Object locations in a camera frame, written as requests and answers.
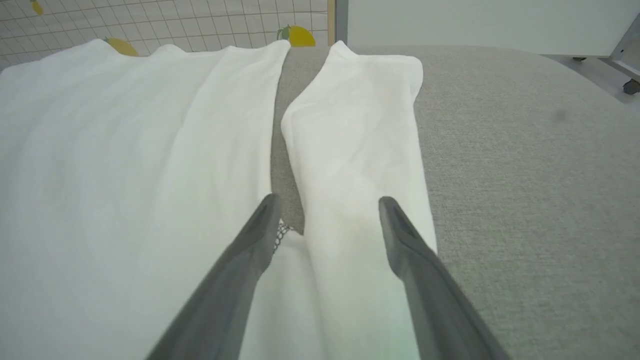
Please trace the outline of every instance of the folded white fabric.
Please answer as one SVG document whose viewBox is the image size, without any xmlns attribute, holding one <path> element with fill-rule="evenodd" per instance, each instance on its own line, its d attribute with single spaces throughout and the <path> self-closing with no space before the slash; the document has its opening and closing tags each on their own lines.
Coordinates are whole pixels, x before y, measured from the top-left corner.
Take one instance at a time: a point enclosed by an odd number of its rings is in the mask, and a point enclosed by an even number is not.
<svg viewBox="0 0 640 360">
<path fill-rule="evenodd" d="M 312 358 L 419 358 L 378 199 L 394 197 L 436 250 L 413 114 L 421 84 L 418 59 L 360 56 L 339 42 L 282 119 L 322 332 L 312 339 L 300 331 L 290 341 L 319 341 L 323 354 Z"/>
<path fill-rule="evenodd" d="M 94 40 L 2 72 L 1 359 L 145 358 L 271 191 L 288 49 Z"/>
</svg>

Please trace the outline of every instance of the gray couch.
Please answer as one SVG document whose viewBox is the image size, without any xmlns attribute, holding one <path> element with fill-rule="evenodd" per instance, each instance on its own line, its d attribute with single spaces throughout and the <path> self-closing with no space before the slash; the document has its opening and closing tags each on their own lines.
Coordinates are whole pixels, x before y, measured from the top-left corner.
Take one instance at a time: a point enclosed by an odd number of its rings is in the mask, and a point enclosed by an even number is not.
<svg viewBox="0 0 640 360">
<path fill-rule="evenodd" d="M 640 117 L 538 55 L 353 50 L 422 61 L 415 112 L 439 255 L 512 357 L 637 359 Z M 280 120 L 327 52 L 291 49 L 276 98 L 273 189 L 299 231 Z"/>
</svg>

